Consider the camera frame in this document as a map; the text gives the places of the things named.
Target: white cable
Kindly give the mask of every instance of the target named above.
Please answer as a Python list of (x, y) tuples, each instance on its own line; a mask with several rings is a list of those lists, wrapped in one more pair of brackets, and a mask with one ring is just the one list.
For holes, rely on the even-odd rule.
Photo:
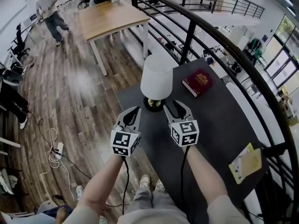
[[(51, 130), (54, 130), (55, 133), (56, 133), (56, 137), (55, 137), (54, 141), (52, 141)], [(57, 139), (57, 131), (56, 131), (56, 129), (51, 128), (51, 129), (49, 130), (49, 136), (50, 136), (50, 142), (51, 142), (51, 149), (50, 149), (50, 151), (49, 151), (49, 155), (48, 155), (49, 164), (50, 164), (51, 168), (59, 168), (59, 167), (60, 167), (60, 163), (59, 163), (59, 161), (61, 162), (62, 166), (65, 168), (65, 170), (66, 170), (66, 172), (67, 172), (68, 179), (69, 179), (69, 190), (70, 190), (71, 195), (72, 195), (72, 197), (73, 197), (73, 201), (75, 201), (75, 197), (74, 197), (74, 195), (73, 195), (73, 192), (71, 191), (71, 178), (70, 178), (69, 170), (67, 170), (67, 168), (65, 167), (65, 165), (64, 165), (64, 163), (61, 161), (61, 159), (57, 158), (57, 157), (55, 156), (55, 153), (53, 152), (54, 143), (55, 143), (55, 141), (56, 141), (56, 139)]]

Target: black table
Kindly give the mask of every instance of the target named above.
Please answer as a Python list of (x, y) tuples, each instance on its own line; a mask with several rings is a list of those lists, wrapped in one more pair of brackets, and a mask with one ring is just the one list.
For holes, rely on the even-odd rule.
[[(203, 95), (195, 98), (181, 84), (181, 80), (199, 68), (210, 74), (214, 84)], [(183, 152), (171, 138), (164, 111), (152, 113), (145, 109), (140, 85), (120, 91), (117, 96), (124, 110), (132, 106), (142, 108), (139, 129), (142, 134), (141, 147), (175, 204), (185, 210), (180, 195)], [(174, 108), (174, 99), (191, 108), (200, 132), (196, 147), (219, 172), (232, 202), (239, 206), (268, 169), (267, 161), (263, 158), (263, 168), (246, 177), (240, 185), (236, 184), (229, 170), (228, 165), (249, 143), (254, 149), (262, 147), (240, 106), (203, 59), (173, 70), (173, 90), (166, 99), (170, 108)], [(184, 194), (190, 220), (193, 223), (208, 223), (207, 203), (187, 163), (184, 169)]]

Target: power strip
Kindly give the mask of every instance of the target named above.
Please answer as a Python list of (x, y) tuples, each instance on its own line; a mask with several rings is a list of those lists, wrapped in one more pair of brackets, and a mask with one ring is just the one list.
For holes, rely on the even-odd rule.
[[(60, 154), (62, 154), (62, 152), (64, 151), (64, 144), (59, 142), (57, 145), (57, 150)], [(59, 154), (55, 154), (55, 156), (60, 160), (62, 156), (60, 156)]]

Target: gray pants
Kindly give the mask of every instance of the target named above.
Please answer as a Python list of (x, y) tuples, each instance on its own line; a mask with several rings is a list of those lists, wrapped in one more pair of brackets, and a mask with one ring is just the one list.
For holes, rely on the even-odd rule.
[(56, 42), (62, 40), (62, 36), (60, 32), (57, 31), (57, 27), (60, 27), (64, 31), (69, 30), (69, 26), (65, 24), (62, 17), (58, 14), (58, 11), (54, 12), (50, 17), (46, 18), (45, 23)]
[(181, 211), (176, 207), (173, 200), (168, 193), (154, 191), (151, 193), (148, 188), (140, 188), (126, 210), (126, 214), (139, 209), (175, 209)]

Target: red book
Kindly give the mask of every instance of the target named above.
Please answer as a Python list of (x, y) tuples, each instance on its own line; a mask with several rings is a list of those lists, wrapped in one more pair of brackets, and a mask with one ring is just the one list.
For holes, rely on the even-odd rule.
[(197, 97), (211, 88), (213, 81), (208, 73), (199, 69), (182, 80), (182, 84), (192, 93), (194, 97)]

